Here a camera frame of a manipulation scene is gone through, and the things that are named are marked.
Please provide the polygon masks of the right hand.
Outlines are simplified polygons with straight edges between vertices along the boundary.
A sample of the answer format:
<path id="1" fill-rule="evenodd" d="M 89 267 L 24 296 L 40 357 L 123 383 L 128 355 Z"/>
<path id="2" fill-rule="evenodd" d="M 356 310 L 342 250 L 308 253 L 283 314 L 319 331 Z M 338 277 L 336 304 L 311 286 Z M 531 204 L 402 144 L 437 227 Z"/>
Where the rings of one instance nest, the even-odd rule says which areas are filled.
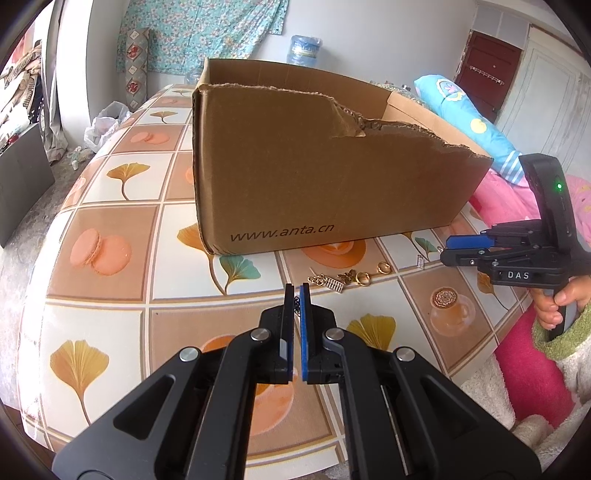
<path id="1" fill-rule="evenodd" d="M 573 277 L 569 283 L 553 296 L 547 295 L 542 289 L 531 289 L 536 317 L 542 328 L 553 330 L 563 322 L 559 309 L 572 303 L 582 312 L 591 299 L 591 279 L 588 275 Z"/>

